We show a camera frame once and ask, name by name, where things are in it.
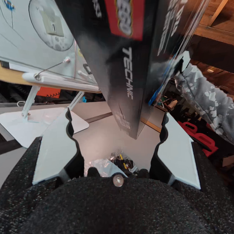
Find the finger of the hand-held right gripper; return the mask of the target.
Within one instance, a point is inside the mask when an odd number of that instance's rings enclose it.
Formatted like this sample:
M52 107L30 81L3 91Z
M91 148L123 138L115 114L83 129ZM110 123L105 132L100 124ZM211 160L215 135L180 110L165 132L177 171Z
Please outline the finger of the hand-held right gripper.
M180 68L180 72L184 72L184 70L188 67L189 63L190 63L190 53L189 51L184 51L182 53L182 57L181 57L181 61L182 61L182 65L181 65L181 68Z

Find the person's right forearm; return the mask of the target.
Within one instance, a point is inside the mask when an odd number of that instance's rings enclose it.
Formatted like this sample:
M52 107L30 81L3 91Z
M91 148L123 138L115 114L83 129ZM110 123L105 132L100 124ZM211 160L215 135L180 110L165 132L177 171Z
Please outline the person's right forearm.
M183 59L175 66L177 90L199 113L212 130L234 144L234 102L219 88L207 81L197 66L188 63L183 70Z

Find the black toy car box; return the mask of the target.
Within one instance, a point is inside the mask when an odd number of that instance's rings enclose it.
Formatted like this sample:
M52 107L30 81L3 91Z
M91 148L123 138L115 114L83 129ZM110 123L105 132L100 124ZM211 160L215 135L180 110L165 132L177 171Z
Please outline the black toy car box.
M121 129L137 139L209 0L56 0Z

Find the white desk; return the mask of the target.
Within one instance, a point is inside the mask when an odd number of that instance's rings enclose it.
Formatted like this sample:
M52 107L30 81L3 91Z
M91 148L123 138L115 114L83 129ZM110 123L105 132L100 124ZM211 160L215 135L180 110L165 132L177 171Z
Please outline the white desk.
M110 113L107 102L78 103L72 109L79 117L86 120ZM164 112L154 108L149 122L161 128ZM111 153L123 151L139 169L150 169L151 159L156 145L160 142L159 132L145 125L135 140L119 129L113 116L89 123L89 128L73 135L78 141L81 154L89 162L95 159L109 158ZM10 171L25 153L20 147L0 155L0 183L3 183Z

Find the orange bin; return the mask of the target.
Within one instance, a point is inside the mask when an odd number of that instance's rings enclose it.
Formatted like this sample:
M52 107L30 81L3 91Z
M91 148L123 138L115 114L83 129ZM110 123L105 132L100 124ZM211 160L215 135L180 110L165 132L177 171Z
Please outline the orange bin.
M37 96L48 97L48 98L59 98L61 89L58 88L48 88L48 87L40 87L37 92Z

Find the red plastic object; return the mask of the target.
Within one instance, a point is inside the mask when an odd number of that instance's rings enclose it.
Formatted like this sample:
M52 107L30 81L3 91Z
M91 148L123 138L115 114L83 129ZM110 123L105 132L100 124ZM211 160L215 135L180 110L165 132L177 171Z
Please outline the red plastic object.
M198 133L198 128L196 125L189 122L177 123L182 127L182 129L191 137L191 139L198 143L202 147L202 151L207 157L211 156L218 150L215 145L215 141L203 133Z

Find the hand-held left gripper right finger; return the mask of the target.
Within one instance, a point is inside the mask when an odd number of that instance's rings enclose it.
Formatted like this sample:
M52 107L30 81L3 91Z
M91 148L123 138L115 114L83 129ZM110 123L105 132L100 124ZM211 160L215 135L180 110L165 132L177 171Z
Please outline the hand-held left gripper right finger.
M150 178L172 186L182 182L200 190L192 138L166 112L162 120L160 142L156 145L150 166Z

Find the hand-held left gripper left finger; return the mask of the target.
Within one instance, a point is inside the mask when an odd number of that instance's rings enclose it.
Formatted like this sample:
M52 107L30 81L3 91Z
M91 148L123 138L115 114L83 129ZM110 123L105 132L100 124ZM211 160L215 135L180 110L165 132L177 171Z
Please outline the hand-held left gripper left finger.
M84 158L74 133L85 121L67 107L43 132L32 184L59 177L64 183L84 177Z

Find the clear plastic parts bag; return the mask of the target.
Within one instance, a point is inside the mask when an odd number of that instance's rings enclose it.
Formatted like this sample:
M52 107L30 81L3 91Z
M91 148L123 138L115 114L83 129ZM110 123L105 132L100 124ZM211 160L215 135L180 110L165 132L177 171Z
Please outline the clear plastic parts bag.
M84 176L88 176L89 168L96 168L101 177L111 177L122 174L124 177L136 177L139 168L135 162L123 151L112 152L108 158L96 159L84 164Z

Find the open instruction booklet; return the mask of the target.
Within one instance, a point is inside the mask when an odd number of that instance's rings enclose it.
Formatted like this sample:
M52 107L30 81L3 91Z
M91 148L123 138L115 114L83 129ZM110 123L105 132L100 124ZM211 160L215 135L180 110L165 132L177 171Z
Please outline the open instruction booklet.
M54 0L0 1L0 59L98 87Z

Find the white book stand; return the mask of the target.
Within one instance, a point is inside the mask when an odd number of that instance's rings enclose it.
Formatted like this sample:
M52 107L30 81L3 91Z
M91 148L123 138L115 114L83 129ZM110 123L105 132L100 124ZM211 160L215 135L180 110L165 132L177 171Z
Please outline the white book stand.
M65 110L65 107L53 107L30 110L37 92L41 87L70 89L79 91L69 104L70 111L81 100L84 92L100 93L93 75L78 71L78 78L66 78L47 72L20 72L0 66L0 80L14 84L30 84L32 88L21 111L0 114L0 124L14 139L25 148L41 136L48 126Z

